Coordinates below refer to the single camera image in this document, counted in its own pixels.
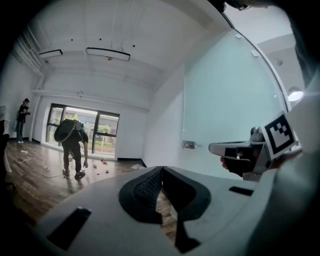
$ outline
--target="glass door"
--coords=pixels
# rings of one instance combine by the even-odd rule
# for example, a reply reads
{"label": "glass door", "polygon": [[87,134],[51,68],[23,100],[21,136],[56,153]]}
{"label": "glass door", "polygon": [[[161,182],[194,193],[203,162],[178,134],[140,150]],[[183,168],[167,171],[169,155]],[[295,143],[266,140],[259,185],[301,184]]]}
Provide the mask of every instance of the glass door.
{"label": "glass door", "polygon": [[238,179],[222,168],[210,143],[247,141],[250,130],[271,120],[286,103],[274,73],[235,30],[185,64],[181,168]]}
{"label": "glass door", "polygon": [[106,158],[115,158],[119,116],[98,111],[93,131],[93,153],[104,155]]}

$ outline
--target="wooden floor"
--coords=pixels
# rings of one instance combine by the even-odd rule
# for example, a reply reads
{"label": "wooden floor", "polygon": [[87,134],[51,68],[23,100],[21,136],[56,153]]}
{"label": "wooden floor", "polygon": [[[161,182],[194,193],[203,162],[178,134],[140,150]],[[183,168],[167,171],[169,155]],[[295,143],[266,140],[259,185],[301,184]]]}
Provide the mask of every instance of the wooden floor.
{"label": "wooden floor", "polygon": [[[30,155],[22,153],[21,150],[28,151]],[[34,142],[25,141],[24,144],[17,144],[15,141],[9,141],[6,152],[12,170],[7,174],[6,181],[16,185],[16,190],[11,189],[10,191],[11,199],[15,207],[24,213],[32,225],[55,205],[85,186],[134,172],[131,166],[142,164],[140,161],[108,161],[108,164],[105,165],[98,159],[89,158],[89,167],[85,169],[85,177],[77,181],[65,179],[62,176],[64,164],[63,153],[60,151]],[[76,173],[74,161],[70,162],[69,169],[70,174]],[[177,222],[171,216],[170,208],[169,200],[161,192],[156,209],[162,215],[163,232],[174,243]]]}

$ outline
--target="mesh panel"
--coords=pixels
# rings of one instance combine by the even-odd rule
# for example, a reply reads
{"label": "mesh panel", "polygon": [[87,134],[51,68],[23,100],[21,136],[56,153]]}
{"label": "mesh panel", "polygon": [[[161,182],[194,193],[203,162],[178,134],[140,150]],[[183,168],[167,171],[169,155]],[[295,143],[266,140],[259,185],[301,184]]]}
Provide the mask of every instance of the mesh panel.
{"label": "mesh panel", "polygon": [[157,198],[162,188],[161,171],[154,173],[148,179],[134,188],[134,196],[142,204],[156,208]]}

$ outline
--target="light fixture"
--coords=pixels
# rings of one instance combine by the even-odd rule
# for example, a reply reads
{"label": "light fixture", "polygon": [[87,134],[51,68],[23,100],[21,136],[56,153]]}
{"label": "light fixture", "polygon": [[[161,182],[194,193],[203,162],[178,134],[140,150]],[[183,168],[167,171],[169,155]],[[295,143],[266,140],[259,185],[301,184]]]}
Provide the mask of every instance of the light fixture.
{"label": "light fixture", "polygon": [[304,96],[304,92],[298,87],[291,87],[288,91],[288,99],[290,102],[295,102],[300,100]]}
{"label": "light fixture", "polygon": [[88,47],[86,49],[86,54],[104,56],[104,57],[110,58],[108,59],[109,61],[112,59],[118,59],[118,60],[128,62],[130,60],[130,54],[125,53],[123,51],[118,51],[118,50]]}
{"label": "light fixture", "polygon": [[55,56],[61,56],[63,54],[62,50],[50,50],[46,52],[39,53],[39,57],[41,59],[49,58],[49,57],[55,57]]}

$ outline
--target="ceiling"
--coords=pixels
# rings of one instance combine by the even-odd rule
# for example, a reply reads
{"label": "ceiling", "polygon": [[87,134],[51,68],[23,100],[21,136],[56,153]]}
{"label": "ceiling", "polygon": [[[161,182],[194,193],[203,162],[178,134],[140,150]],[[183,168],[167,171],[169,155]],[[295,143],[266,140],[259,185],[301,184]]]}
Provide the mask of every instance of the ceiling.
{"label": "ceiling", "polygon": [[[29,24],[50,73],[88,74],[153,89],[203,39],[228,29],[206,0],[58,0]],[[129,62],[87,55],[86,48],[131,54]]]}

